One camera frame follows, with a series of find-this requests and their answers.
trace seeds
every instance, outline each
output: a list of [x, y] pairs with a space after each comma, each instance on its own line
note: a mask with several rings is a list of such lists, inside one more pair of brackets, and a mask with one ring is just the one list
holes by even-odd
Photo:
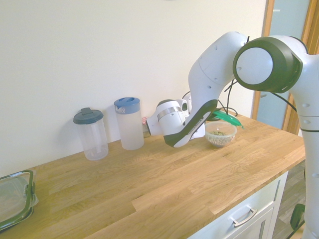
[[[212, 131], [210, 132], [213, 135], [217, 135], [217, 136], [225, 136], [226, 133], [221, 132], [221, 131]], [[206, 138], [208, 139], [209, 142], [211, 142], [212, 144], [214, 144], [217, 147], [223, 147], [226, 144], [228, 144], [233, 137], [213, 137], [213, 136], [208, 136], [206, 135]]]
[[221, 131], [213, 131], [213, 132], [210, 132], [211, 134], [213, 135], [226, 135], [224, 132], [221, 132]]

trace clear plastic container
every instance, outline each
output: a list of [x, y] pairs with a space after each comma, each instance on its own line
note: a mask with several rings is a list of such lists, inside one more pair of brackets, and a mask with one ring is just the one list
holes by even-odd
[[0, 231], [30, 217], [38, 203], [34, 172], [24, 170], [0, 178]]
[[235, 137], [237, 128], [231, 123], [212, 121], [205, 124], [205, 138], [216, 147], [225, 147]]
[[102, 112], [84, 108], [73, 119], [78, 129], [85, 157], [89, 160], [102, 159], [109, 153], [102, 118]]
[[144, 145], [140, 100], [121, 98], [114, 102], [123, 149], [135, 150]]

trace plastic jar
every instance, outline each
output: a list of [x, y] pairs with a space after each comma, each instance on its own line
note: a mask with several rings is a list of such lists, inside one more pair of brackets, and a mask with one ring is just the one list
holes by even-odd
[[90, 108], [81, 109], [81, 112], [73, 118], [73, 122], [78, 129], [85, 157], [89, 160], [99, 160], [109, 153], [102, 118], [103, 114], [101, 111], [91, 110]]
[[134, 150], [144, 145], [140, 100], [121, 98], [114, 102], [123, 149]]

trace white cabinet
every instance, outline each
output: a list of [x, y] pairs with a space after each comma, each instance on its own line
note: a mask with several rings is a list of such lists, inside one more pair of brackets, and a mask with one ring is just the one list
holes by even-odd
[[287, 173], [188, 239], [271, 239]]

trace wooden door frame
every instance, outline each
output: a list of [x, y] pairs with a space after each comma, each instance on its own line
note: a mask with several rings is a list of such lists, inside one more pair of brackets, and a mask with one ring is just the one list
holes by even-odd
[[[319, 0], [310, 0], [307, 17], [304, 24], [302, 41], [307, 45], [310, 54], [319, 54]], [[263, 36], [269, 36], [275, 0], [268, 0], [266, 5], [266, 16], [264, 20]], [[261, 92], [255, 91], [252, 118], [257, 119]], [[294, 98], [289, 94], [288, 101], [294, 104]], [[298, 115], [287, 105], [282, 129], [298, 134], [300, 128]]]

